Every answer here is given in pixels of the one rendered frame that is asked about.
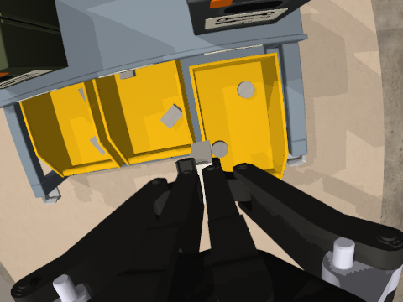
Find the yellow bin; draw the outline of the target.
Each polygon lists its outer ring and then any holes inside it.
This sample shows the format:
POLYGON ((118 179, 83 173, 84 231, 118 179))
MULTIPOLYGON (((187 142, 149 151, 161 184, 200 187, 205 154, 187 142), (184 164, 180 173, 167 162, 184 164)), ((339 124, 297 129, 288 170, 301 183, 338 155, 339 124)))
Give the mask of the yellow bin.
POLYGON ((123 80, 119 74, 92 80, 109 142, 127 165, 190 154, 196 139, 181 61, 135 73, 123 80), (183 116, 169 129, 160 119, 174 103, 183 116))
POLYGON ((121 168, 125 163, 107 140, 92 80, 35 96, 19 104, 36 156, 62 178, 121 168), (78 91, 80 88, 86 103, 78 91), (104 155, 90 142, 95 135, 104 155))
POLYGON ((202 141, 228 146, 223 171, 253 164, 282 180, 288 157, 285 109, 277 53, 189 66, 202 141), (238 85, 255 92, 242 98, 238 85), (275 173, 274 173, 275 172, 275 173))

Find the grey steel disc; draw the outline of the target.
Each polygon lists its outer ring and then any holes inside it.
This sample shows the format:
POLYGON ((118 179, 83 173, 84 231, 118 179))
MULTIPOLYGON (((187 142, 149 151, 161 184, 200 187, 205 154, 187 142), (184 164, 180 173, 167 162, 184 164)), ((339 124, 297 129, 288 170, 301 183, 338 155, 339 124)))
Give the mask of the grey steel disc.
POLYGON ((212 153, 214 156, 216 156, 218 158, 224 157, 228 153, 227 144, 222 140, 217 140, 212 145, 212 153))
POLYGON ((251 82, 243 81, 238 85, 237 92, 242 98, 250 98, 253 96, 255 88, 251 82))

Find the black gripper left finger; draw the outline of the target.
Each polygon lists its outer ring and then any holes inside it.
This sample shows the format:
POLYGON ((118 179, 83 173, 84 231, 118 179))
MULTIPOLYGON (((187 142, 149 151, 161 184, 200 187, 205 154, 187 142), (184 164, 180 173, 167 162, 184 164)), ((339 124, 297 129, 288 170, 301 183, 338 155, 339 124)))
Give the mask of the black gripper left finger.
POLYGON ((192 143, 190 157, 175 162, 175 181, 149 181, 63 255, 21 278, 14 301, 86 302, 112 283, 103 302, 167 302, 178 253, 200 251, 200 152, 201 142, 192 143))

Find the dark grey metal shelf rack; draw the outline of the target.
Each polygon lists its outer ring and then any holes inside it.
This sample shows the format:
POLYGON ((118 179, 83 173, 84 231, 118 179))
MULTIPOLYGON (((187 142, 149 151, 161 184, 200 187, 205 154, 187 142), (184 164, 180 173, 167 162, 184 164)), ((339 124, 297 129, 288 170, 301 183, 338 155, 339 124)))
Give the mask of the dark grey metal shelf rack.
POLYGON ((197 143, 202 135, 189 66, 277 53, 289 150, 286 163, 290 167, 306 163, 306 111, 298 42, 308 36, 303 34, 300 8, 274 24, 194 35, 186 0, 55 0, 55 6, 68 67, 0 90, 0 108, 24 172, 35 198, 41 197, 46 205, 61 198, 57 186, 72 175, 62 178, 54 170, 44 175, 19 102, 172 60, 181 61, 197 143))

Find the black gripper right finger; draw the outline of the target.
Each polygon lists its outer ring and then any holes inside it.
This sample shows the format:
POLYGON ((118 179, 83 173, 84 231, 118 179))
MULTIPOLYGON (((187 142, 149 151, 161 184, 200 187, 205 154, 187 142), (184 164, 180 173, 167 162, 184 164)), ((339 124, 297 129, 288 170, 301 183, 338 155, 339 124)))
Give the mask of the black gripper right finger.
POLYGON ((393 301, 403 267, 401 230, 345 215, 253 164, 223 171, 210 140, 201 141, 200 170, 217 302, 274 302, 269 272, 235 201, 304 271, 366 302, 393 301))

